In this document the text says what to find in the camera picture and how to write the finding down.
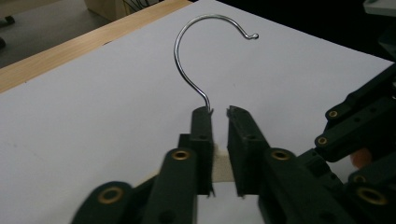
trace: black wheel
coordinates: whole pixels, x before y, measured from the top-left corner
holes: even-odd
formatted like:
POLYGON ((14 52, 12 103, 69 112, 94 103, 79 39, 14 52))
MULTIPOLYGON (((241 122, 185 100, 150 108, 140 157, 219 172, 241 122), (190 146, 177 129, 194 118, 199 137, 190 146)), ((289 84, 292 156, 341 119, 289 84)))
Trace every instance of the black wheel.
POLYGON ((0 49, 6 46, 6 41, 2 37, 0 37, 0 49))
POLYGON ((6 21, 8 22, 8 24, 13 24, 13 23, 15 23, 14 18, 11 17, 11 16, 6 17, 6 21))

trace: white surface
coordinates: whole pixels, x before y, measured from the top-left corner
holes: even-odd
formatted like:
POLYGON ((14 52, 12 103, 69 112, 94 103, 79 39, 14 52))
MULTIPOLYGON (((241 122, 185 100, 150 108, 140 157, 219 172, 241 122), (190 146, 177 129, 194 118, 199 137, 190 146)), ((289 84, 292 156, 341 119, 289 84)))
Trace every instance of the white surface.
POLYGON ((366 0, 363 6, 368 14, 396 17, 395 0, 366 0))
MULTIPOLYGON (((196 23, 180 59, 208 94, 214 137, 226 148, 229 105, 248 110, 270 145, 299 155, 322 133, 324 113, 391 62, 334 45, 213 0, 201 0, 0 95, 0 217, 7 224, 69 223, 89 193, 108 181, 132 185, 158 170, 190 131, 204 101, 180 77, 173 46, 196 23)), ((343 179, 348 160, 334 171, 343 179)), ((200 197, 198 223, 262 223, 256 198, 216 184, 200 197)))

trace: silver hook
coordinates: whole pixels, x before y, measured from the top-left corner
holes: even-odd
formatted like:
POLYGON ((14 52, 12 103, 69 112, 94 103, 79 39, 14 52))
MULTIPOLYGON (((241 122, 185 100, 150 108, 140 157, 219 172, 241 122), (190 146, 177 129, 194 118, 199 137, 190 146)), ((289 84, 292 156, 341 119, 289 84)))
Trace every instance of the silver hook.
POLYGON ((195 24, 198 21, 201 20, 205 20, 205 19, 220 19, 223 21, 227 21, 230 24, 232 24, 233 26, 236 27, 236 29, 238 29, 238 31, 241 33, 241 35, 246 38, 246 39, 257 39, 259 38, 258 34, 254 34, 254 35, 248 35, 244 29, 242 29, 242 27, 236 22, 233 21, 232 19, 225 17, 225 16, 221 16, 218 14, 205 14, 199 17, 196 17, 195 19, 193 19, 192 21, 189 21, 184 27, 183 29, 181 29, 180 33, 177 36, 176 42, 175 42, 175 48, 174 48, 174 55, 175 55, 175 62, 176 62, 176 66, 178 69, 178 72, 181 74, 181 76, 184 78, 184 80, 193 88, 195 89, 205 100, 205 104, 207 107, 207 112, 210 114, 212 113, 212 109, 210 108, 210 103, 209 103, 209 98, 207 97, 207 95, 201 90, 199 89, 186 75, 186 73, 184 72, 183 68, 181 67, 181 63, 180 63, 180 59, 178 57, 178 47, 180 45, 180 40, 181 37, 184 35, 184 33, 186 33, 187 29, 189 29, 193 24, 195 24))

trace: gray floor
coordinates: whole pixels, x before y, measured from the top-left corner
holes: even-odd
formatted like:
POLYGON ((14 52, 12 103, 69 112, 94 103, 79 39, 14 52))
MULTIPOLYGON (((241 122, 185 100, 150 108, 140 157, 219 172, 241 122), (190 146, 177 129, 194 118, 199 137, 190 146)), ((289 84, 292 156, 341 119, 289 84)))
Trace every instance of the gray floor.
POLYGON ((11 25, 0 19, 0 36, 7 42, 0 49, 0 68, 109 23, 83 0, 62 0, 12 16, 16 22, 11 25))

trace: hanger hook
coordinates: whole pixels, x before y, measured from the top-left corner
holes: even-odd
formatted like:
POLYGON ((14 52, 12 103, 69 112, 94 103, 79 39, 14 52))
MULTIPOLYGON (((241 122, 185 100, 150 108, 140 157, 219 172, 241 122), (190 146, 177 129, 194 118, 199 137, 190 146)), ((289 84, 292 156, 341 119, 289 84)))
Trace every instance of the hanger hook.
POLYGON ((246 38, 246 39, 257 39, 259 38, 258 34, 254 34, 254 35, 248 35, 244 29, 242 29, 242 27, 236 22, 233 21, 232 19, 219 15, 219 14, 205 14, 199 17, 196 17, 195 19, 189 21, 184 27, 183 29, 181 29, 180 33, 177 36, 176 42, 175 42, 175 47, 174 47, 174 55, 175 55, 175 62, 176 62, 176 66, 178 69, 178 72, 181 74, 181 76, 183 77, 183 79, 193 88, 195 89, 205 100, 205 105, 207 107, 207 112, 209 114, 211 114, 213 112, 213 110, 210 108, 210 103, 209 103, 209 98, 207 97, 207 95, 201 90, 199 89, 186 75, 186 73, 184 72, 183 68, 181 67, 181 63, 180 63, 180 59, 178 57, 178 47, 180 45, 180 40, 181 37, 184 35, 184 33, 186 33, 186 31, 196 22, 198 21, 202 21, 205 19, 220 19, 223 21, 227 21, 230 24, 232 24, 240 33, 241 35, 246 38))

